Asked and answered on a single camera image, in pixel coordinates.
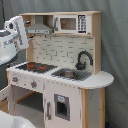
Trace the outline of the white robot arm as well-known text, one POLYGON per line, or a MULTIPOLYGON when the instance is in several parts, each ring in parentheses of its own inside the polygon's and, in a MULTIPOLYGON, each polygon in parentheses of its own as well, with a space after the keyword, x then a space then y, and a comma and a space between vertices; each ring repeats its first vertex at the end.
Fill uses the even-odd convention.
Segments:
POLYGON ((0 30, 0 66, 14 62, 17 53, 29 47, 31 38, 27 38, 24 24, 21 16, 15 16, 0 30))

